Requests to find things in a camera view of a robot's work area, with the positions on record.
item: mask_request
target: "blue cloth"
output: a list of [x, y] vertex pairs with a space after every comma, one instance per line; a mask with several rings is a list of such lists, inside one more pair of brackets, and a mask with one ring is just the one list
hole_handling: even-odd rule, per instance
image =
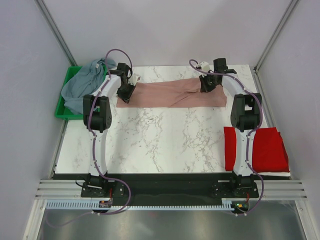
[[[61, 96], [65, 103], [64, 106], [75, 114], [83, 114], [83, 99], [87, 94], [92, 94], [104, 82], [105, 59], [97, 59], [84, 65], [79, 72], [74, 75], [62, 88]], [[115, 61], [107, 59], [107, 67], [116, 66]]]

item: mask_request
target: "pink cloth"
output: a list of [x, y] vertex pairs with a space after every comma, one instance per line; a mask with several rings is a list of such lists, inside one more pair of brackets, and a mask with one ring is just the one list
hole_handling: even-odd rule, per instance
[[132, 93], [129, 104], [120, 98], [117, 108], [194, 108], [225, 107], [227, 97], [218, 85], [211, 92], [200, 92], [199, 78], [176, 81], [140, 83]]

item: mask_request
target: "reflective floor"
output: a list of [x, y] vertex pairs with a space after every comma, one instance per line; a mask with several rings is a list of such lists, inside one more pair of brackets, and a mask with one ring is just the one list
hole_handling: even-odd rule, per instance
[[[49, 210], [52, 224], [83, 210]], [[261, 202], [248, 216], [219, 211], [138, 211], [86, 215], [61, 228], [42, 229], [39, 240], [305, 240], [294, 202]]]

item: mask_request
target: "white table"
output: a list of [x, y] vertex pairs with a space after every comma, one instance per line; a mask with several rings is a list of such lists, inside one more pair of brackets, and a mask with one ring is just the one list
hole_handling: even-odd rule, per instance
[[[230, 65], [246, 88], [256, 92], [248, 65]], [[199, 76], [190, 66], [134, 67], [142, 83]], [[110, 100], [112, 124], [106, 140], [109, 173], [225, 172], [224, 126], [231, 126], [233, 98], [226, 107], [116, 108]], [[262, 127], [267, 127], [263, 117]], [[70, 120], [58, 157], [56, 174], [88, 173], [90, 133], [83, 120]]]

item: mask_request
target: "white wall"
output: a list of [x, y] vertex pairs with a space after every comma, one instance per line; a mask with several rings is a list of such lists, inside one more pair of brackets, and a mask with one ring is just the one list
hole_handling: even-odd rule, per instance
[[0, 239], [22, 239], [62, 121], [54, 117], [69, 63], [33, 0], [0, 7]]
[[320, 226], [320, 2], [300, 1], [260, 70], [263, 89]]
[[[290, 0], [44, 0], [79, 65], [112, 48], [135, 66], [254, 66]], [[116, 61], [125, 61], [120, 53]]]

